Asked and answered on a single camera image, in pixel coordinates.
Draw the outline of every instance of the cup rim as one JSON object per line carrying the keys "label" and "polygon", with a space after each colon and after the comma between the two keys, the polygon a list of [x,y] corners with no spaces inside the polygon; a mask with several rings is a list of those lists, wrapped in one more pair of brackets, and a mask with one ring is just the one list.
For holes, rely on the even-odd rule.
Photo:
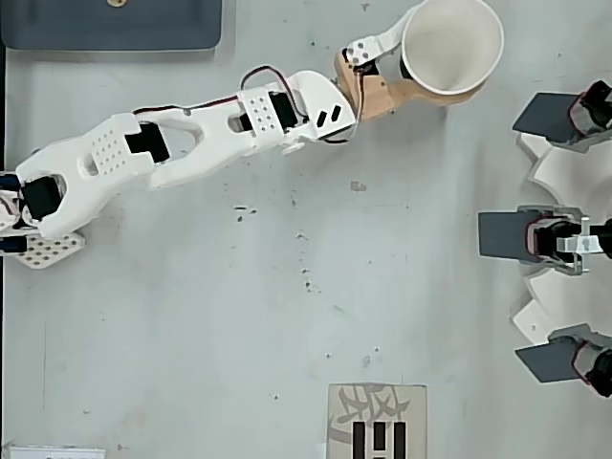
{"label": "cup rim", "polygon": [[491,65],[491,67],[489,68],[489,70],[487,70],[487,72],[485,72],[484,75],[482,75],[477,81],[475,81],[473,84],[466,86],[464,88],[461,89],[455,89],[455,90],[442,90],[442,89],[437,89],[434,88],[433,86],[431,86],[430,84],[425,83],[415,72],[414,69],[412,69],[412,67],[410,67],[410,63],[408,62],[408,59],[405,55],[405,36],[408,33],[408,28],[410,27],[410,24],[412,24],[412,20],[414,19],[416,13],[419,11],[420,8],[422,8],[426,3],[428,3],[431,0],[424,0],[421,4],[415,6],[412,9],[412,12],[410,13],[410,15],[408,16],[405,26],[404,26],[404,31],[402,32],[402,42],[401,42],[401,46],[402,46],[402,61],[404,62],[404,65],[406,67],[406,69],[408,70],[408,72],[410,73],[410,76],[417,82],[419,83],[419,85],[423,86],[425,89],[427,89],[428,91],[431,91],[432,93],[435,94],[439,94],[441,96],[456,96],[459,94],[464,94],[468,91],[471,91],[472,89],[476,88],[477,86],[481,85],[493,72],[493,70],[495,70],[495,67],[497,67],[497,64],[499,63],[499,60],[501,59],[501,56],[503,54],[504,51],[504,46],[505,46],[505,34],[504,34],[504,26],[501,22],[501,19],[499,19],[499,16],[497,15],[497,13],[495,12],[495,10],[486,2],[484,2],[484,0],[470,0],[472,2],[479,2],[482,4],[483,7],[485,7],[486,10],[489,11],[489,13],[491,14],[492,17],[495,18],[495,22],[497,23],[498,26],[498,30],[499,30],[499,50],[497,52],[497,57],[495,58],[495,61],[493,62],[493,64]]}

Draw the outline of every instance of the cable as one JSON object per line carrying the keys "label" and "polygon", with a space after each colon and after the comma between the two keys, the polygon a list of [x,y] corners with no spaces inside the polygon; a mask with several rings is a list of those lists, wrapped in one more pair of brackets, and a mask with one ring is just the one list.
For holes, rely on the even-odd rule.
{"label": "cable", "polygon": [[278,80],[280,81],[280,83],[285,88],[285,91],[287,92],[287,96],[289,96],[289,100],[291,101],[291,104],[294,107],[295,112],[298,115],[300,115],[302,118],[308,118],[308,115],[306,115],[305,113],[302,113],[299,110],[299,108],[297,108],[297,103],[295,102],[294,91],[293,89],[291,89],[291,86],[289,86],[289,83],[287,82],[287,78],[285,78],[285,76],[279,70],[276,70],[272,65],[262,65],[261,67],[257,67],[256,69],[253,69],[250,72],[248,72],[246,75],[244,75],[242,77],[242,81],[240,81],[240,91],[244,91],[245,85],[247,84],[247,81],[251,77],[254,77],[255,75],[260,74],[262,72],[272,72],[273,74],[275,74]]}
{"label": "cable", "polygon": [[219,98],[217,100],[213,100],[211,102],[206,102],[200,105],[194,105],[192,107],[179,107],[178,105],[164,105],[161,107],[143,107],[143,108],[139,108],[137,110],[134,110],[132,113],[134,115],[139,115],[141,113],[148,113],[148,112],[162,112],[164,110],[173,110],[173,109],[179,109],[179,110],[198,110],[200,108],[209,108],[209,107],[214,107],[215,105],[221,105],[222,103],[228,103],[228,102],[234,102],[235,100],[238,100],[238,96],[232,96],[230,98]]}
{"label": "cable", "polygon": [[353,125],[353,130],[351,134],[346,139],[323,139],[325,143],[330,144],[339,144],[339,143],[348,143],[357,132],[357,128],[360,125],[361,115],[363,115],[363,105],[365,103],[365,89],[363,88],[363,73],[359,73],[359,77],[355,78],[355,89],[356,92],[359,93],[360,98],[357,104],[357,116],[355,119],[355,124]]}

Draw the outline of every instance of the mounting holes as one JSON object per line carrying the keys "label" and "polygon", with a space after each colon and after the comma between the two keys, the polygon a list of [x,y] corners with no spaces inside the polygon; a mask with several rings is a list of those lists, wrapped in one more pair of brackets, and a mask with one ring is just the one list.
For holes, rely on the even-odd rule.
{"label": "mounting holes", "polygon": [[325,119],[327,119],[327,112],[321,110],[318,114],[317,127],[323,127],[323,124],[325,124]]}
{"label": "mounting holes", "polygon": [[340,118],[340,113],[342,112],[342,107],[340,107],[339,105],[336,105],[334,107],[334,111],[332,112],[332,121],[336,122],[338,121],[338,118]]}

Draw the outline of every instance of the dark gray tray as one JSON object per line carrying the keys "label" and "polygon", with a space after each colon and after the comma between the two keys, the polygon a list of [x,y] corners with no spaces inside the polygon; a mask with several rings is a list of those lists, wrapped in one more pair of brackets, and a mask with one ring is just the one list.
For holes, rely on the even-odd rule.
{"label": "dark gray tray", "polygon": [[0,0],[8,48],[170,51],[214,48],[223,0]]}

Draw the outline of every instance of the white bracket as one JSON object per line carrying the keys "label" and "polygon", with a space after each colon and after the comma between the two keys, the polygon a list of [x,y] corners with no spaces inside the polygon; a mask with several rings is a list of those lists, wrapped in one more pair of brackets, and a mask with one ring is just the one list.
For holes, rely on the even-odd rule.
{"label": "white bracket", "polygon": [[353,65],[363,65],[391,53],[402,44],[405,25],[416,8],[412,7],[406,11],[389,30],[353,41],[346,47],[346,57]]}

